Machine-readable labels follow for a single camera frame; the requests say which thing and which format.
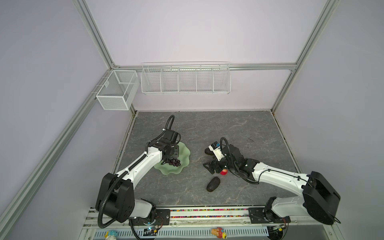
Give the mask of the dark purple grape bunch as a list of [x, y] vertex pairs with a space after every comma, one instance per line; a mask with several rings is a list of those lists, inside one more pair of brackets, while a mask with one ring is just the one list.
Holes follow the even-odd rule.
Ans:
[[169, 165], [173, 166], [173, 167], [179, 167], [181, 165], [181, 161], [179, 159], [175, 159], [175, 158], [172, 158], [172, 159], [169, 159]]

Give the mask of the small red peach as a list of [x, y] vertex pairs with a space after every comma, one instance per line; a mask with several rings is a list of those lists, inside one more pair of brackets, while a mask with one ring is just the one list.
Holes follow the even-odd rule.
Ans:
[[228, 173], [228, 170], [227, 170], [227, 169], [223, 169], [223, 170], [220, 172], [220, 174], [221, 174], [222, 176], [225, 176], [227, 173]]

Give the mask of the dark avocado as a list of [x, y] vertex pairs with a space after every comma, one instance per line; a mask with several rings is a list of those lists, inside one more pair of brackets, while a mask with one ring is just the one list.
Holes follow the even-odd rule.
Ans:
[[206, 187], [206, 190], [208, 192], [213, 192], [214, 190], [216, 190], [218, 188], [218, 186], [220, 185], [221, 183], [221, 180], [219, 177], [214, 177], [211, 179], [211, 181], [208, 183], [207, 187]]

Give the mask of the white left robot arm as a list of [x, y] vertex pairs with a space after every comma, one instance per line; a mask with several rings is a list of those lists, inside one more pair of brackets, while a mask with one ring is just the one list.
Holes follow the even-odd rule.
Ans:
[[150, 224], [156, 221], [156, 205], [136, 199], [134, 190], [149, 170], [160, 162], [166, 162], [179, 155], [179, 146], [170, 141], [149, 142], [146, 150], [129, 166], [116, 174], [106, 174], [101, 182], [95, 209], [100, 229], [114, 222], [141, 218]]

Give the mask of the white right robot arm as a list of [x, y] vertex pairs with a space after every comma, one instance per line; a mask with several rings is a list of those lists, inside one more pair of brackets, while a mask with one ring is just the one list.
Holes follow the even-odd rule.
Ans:
[[269, 198], [263, 209], [263, 218], [269, 223], [287, 217], [312, 217], [325, 225], [340, 222], [336, 215], [341, 196], [322, 174], [277, 169], [245, 158], [233, 145], [222, 147], [217, 142], [206, 148], [205, 154], [213, 157], [212, 161], [204, 164], [211, 174], [227, 170], [249, 184], [267, 183], [295, 194], [291, 198]]

